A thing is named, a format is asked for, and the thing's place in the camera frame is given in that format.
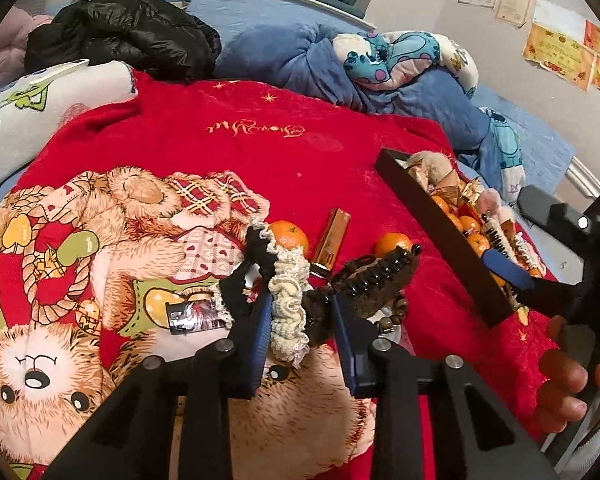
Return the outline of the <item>person's right hand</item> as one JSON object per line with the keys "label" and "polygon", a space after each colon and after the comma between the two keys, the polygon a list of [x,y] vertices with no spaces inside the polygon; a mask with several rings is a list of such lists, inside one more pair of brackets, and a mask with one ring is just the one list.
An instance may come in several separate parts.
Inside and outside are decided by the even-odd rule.
{"label": "person's right hand", "polygon": [[[558,335],[566,320],[554,316],[547,324],[547,333],[556,344]],[[539,362],[540,372],[547,381],[536,395],[536,414],[542,430],[547,434],[559,434],[568,422],[578,422],[588,410],[582,400],[577,399],[588,383],[588,372],[566,352],[558,349],[547,350]],[[600,364],[595,369],[595,382],[600,388]]]}

